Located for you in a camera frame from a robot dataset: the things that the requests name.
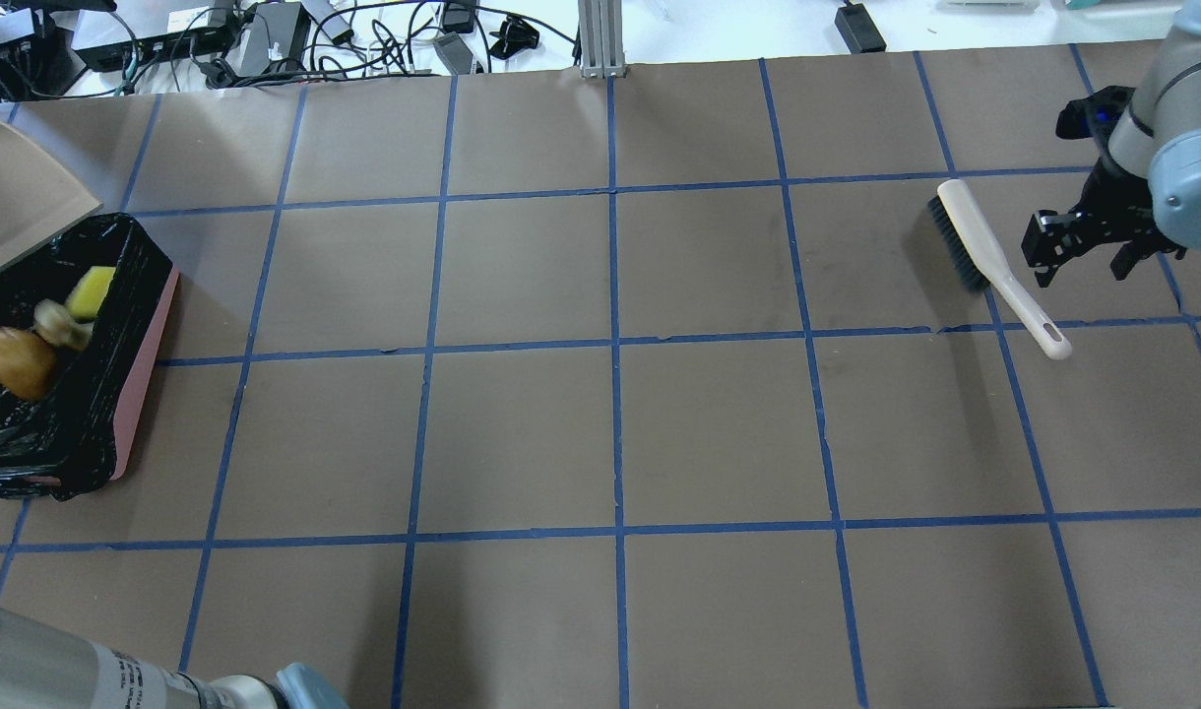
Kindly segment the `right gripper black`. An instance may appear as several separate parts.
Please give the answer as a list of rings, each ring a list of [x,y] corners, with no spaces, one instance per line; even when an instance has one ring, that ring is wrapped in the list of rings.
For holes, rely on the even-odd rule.
[[[1110,260],[1110,272],[1118,282],[1155,254],[1172,254],[1176,260],[1187,256],[1187,248],[1157,227],[1145,175],[1131,173],[1110,155],[1109,139],[1117,124],[1124,118],[1133,126],[1133,87],[1105,87],[1085,99],[1069,100],[1056,117],[1054,135],[1063,141],[1093,141],[1099,160],[1070,211],[1042,208],[1030,216],[1022,252],[1039,288],[1053,284],[1060,266],[1101,245],[1122,245]]]

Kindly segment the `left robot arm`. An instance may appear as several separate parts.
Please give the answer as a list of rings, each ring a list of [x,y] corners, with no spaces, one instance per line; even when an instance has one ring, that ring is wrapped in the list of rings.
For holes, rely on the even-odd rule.
[[[0,609],[0,708],[345,708],[330,683],[294,663],[271,680],[203,681]]]

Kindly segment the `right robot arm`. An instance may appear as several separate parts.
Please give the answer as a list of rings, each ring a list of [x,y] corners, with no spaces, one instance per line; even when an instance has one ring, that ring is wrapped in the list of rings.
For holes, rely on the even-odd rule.
[[[1154,254],[1201,251],[1201,1],[1173,14],[1137,87],[1070,100],[1054,133],[1093,141],[1099,157],[1076,205],[1030,219],[1022,252],[1039,287],[1092,248],[1118,248],[1118,280]]]

